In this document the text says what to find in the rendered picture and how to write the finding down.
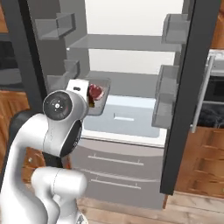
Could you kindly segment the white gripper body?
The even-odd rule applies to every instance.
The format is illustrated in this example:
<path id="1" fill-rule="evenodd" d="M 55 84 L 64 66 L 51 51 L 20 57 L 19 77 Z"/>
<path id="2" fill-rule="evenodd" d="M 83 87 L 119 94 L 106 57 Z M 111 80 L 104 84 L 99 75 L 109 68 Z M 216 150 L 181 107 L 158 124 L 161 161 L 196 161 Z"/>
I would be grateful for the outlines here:
<path id="1" fill-rule="evenodd" d="M 69 81 L 70 86 L 88 86 L 89 80 L 74 79 Z"/>

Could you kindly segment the grey door bin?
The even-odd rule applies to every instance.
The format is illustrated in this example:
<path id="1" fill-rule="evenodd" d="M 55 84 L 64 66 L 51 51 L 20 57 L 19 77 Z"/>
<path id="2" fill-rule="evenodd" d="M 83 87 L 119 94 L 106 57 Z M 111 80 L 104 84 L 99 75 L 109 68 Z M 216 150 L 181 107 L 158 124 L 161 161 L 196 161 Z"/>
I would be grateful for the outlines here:
<path id="1" fill-rule="evenodd" d="M 164 19 L 162 42 L 165 44 L 185 44 L 190 21 L 187 14 L 167 14 Z"/>
<path id="2" fill-rule="evenodd" d="M 159 94 L 152 114 L 151 125 L 161 129 L 169 129 L 172 125 L 175 99 L 170 94 Z"/>
<path id="3" fill-rule="evenodd" d="M 155 97 L 160 94 L 176 98 L 179 66 L 162 65 L 157 76 Z"/>
<path id="4" fill-rule="evenodd" d="M 36 19 L 38 38 L 40 40 L 58 40 L 76 29 L 73 13 L 57 13 L 56 18 Z"/>
<path id="5" fill-rule="evenodd" d="M 78 60 L 64 60 L 66 71 L 62 75 L 48 75 L 47 82 L 49 91 L 66 89 L 70 80 L 76 79 L 80 74 L 80 62 Z"/>

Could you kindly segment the dark left-hinged fridge door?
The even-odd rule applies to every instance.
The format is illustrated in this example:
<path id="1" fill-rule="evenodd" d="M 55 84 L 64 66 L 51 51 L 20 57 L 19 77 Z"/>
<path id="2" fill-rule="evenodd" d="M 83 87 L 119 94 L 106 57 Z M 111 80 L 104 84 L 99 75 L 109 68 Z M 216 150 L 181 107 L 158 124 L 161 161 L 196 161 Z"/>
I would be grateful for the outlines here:
<path id="1" fill-rule="evenodd" d="M 40 112 L 51 93 L 48 75 L 62 75 L 64 60 L 78 60 L 80 74 L 87 76 L 87 50 L 70 45 L 87 32 L 85 0 L 0 0 L 8 32 L 0 32 L 0 91 L 25 92 L 29 108 Z M 40 40 L 36 19 L 56 18 L 57 13 L 73 13 L 76 29 L 58 40 Z"/>

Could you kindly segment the dark right-hinged fridge door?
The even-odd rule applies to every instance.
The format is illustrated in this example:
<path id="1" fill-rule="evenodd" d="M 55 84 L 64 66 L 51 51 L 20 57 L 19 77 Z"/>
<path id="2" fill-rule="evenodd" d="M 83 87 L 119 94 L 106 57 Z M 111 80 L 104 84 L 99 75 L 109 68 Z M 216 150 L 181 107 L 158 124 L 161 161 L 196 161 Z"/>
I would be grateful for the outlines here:
<path id="1" fill-rule="evenodd" d="M 177 182 L 220 6 L 221 0 L 190 0 L 189 32 L 180 54 L 176 101 L 171 104 L 171 124 L 164 145 L 163 194 L 172 195 Z"/>

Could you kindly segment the grey glass fridge shelf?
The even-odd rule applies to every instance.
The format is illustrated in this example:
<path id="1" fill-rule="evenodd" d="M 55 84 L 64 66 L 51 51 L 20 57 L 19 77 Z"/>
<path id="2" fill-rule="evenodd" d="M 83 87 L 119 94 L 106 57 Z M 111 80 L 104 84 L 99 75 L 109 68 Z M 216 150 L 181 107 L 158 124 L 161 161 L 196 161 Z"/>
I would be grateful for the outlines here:
<path id="1" fill-rule="evenodd" d="M 147 52 L 180 52 L 180 44 L 166 44 L 160 36 L 88 34 L 70 48 Z"/>
<path id="2" fill-rule="evenodd" d="M 90 71 L 91 78 L 108 78 L 111 81 L 111 95 L 153 98 L 155 96 L 158 76 L 145 73 L 114 73 Z"/>

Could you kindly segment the white crisper drawer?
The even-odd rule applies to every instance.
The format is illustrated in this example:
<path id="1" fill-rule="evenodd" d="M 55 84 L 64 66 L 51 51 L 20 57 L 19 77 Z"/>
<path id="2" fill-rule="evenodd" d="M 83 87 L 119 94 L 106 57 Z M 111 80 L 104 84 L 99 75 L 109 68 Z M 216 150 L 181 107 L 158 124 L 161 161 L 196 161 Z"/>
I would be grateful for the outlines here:
<path id="1" fill-rule="evenodd" d="M 87 116 L 84 129 L 137 137 L 158 138 L 159 128 L 151 126 L 155 100 L 110 95 L 100 116 Z"/>

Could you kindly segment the wooden base cupboards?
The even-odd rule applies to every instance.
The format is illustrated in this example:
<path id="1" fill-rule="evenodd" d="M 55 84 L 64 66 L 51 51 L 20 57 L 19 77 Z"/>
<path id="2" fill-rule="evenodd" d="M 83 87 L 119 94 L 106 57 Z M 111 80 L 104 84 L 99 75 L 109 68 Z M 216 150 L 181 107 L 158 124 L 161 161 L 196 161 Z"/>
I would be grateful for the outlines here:
<path id="1" fill-rule="evenodd" d="M 29 103 L 25 92 L 0 91 L 0 173 L 6 157 L 10 120 L 17 112 L 28 108 Z M 34 170 L 52 161 L 52 158 L 41 151 L 27 148 L 22 168 L 22 180 L 26 184 L 30 183 Z"/>
<path id="2" fill-rule="evenodd" d="M 175 190 L 224 199 L 224 129 L 189 132 Z"/>

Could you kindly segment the grey freezer drawer front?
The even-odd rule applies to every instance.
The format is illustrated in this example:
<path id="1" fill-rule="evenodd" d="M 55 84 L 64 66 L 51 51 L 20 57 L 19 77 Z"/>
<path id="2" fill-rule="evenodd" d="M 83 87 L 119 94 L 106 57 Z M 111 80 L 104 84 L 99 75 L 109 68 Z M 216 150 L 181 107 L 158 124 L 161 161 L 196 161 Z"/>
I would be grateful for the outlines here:
<path id="1" fill-rule="evenodd" d="M 73 168 L 117 174 L 140 179 L 159 179 L 164 151 L 126 143 L 81 139 L 71 154 Z M 144 166 L 95 160 L 88 156 L 144 163 Z"/>
<path id="2" fill-rule="evenodd" d="M 85 192 L 87 198 L 122 204 L 131 207 L 162 209 L 165 196 L 159 191 L 160 183 L 155 179 L 139 179 L 116 176 L 112 174 L 78 168 L 88 181 Z M 130 189 L 115 185 L 104 185 L 90 182 L 99 179 L 127 185 L 137 185 L 142 189 Z"/>

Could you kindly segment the grey fridge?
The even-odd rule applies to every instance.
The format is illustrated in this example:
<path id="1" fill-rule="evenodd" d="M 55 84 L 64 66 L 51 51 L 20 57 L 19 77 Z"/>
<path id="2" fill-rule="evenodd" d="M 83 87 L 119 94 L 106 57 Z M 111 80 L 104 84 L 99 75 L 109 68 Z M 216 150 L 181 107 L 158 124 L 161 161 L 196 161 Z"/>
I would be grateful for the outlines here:
<path id="1" fill-rule="evenodd" d="M 160 36 L 167 14 L 185 14 L 186 0 L 85 0 L 87 35 Z M 90 71 L 159 74 L 162 65 L 179 66 L 180 52 L 80 49 L 89 54 Z M 88 79 L 87 76 L 77 79 Z M 158 138 L 129 136 L 84 129 L 81 139 L 159 148 L 165 152 L 167 129 Z"/>

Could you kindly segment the black and silver oven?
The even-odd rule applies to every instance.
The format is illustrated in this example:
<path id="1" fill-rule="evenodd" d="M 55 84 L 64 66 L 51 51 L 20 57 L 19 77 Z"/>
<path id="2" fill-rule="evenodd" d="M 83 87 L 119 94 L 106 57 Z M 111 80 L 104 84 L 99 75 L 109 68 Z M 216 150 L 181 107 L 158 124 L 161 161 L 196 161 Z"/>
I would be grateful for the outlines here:
<path id="1" fill-rule="evenodd" d="M 209 56 L 214 61 L 198 126 L 224 129 L 224 50 L 210 50 Z"/>

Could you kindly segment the wooden wall cupboard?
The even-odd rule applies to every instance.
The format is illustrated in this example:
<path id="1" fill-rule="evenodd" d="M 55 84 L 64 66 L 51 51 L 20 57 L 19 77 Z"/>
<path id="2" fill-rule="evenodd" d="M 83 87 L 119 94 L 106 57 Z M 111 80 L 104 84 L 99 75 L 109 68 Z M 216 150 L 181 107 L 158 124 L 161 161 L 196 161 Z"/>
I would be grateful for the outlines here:
<path id="1" fill-rule="evenodd" d="M 220 0 L 220 8 L 213 33 L 211 48 L 224 50 L 224 0 Z"/>
<path id="2" fill-rule="evenodd" d="M 1 33 L 8 32 L 7 24 L 5 22 L 5 17 L 4 17 L 4 11 L 1 4 L 0 4 L 0 32 Z"/>

